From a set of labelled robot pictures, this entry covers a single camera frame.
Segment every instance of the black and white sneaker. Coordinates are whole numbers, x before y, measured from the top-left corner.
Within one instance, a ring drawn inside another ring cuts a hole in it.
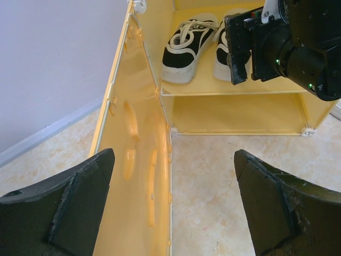
[[[176,84],[192,81],[200,56],[212,45],[217,30],[217,17],[211,13],[181,23],[165,47],[162,79]]]
[[[233,9],[225,14],[227,15],[232,15],[236,13],[244,13],[247,12],[247,9]],[[231,70],[228,66],[228,54],[229,54],[229,49],[228,49],[228,41],[226,40],[226,32],[225,32],[225,24],[224,24],[224,19],[220,23],[219,29],[216,33],[216,35],[213,38],[213,41],[217,42],[217,51],[216,51],[216,58],[215,58],[215,63],[214,63],[214,70],[213,70],[213,76],[219,80],[231,81]],[[246,65],[245,69],[246,71],[249,70],[251,62],[249,60],[249,57],[246,59]]]

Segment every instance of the beige floor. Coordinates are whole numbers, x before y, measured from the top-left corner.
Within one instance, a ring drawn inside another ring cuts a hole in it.
[[[0,196],[88,157],[98,111],[0,169]],[[233,168],[245,149],[284,171],[341,191],[341,122],[311,138],[173,137],[173,255],[254,255]]]

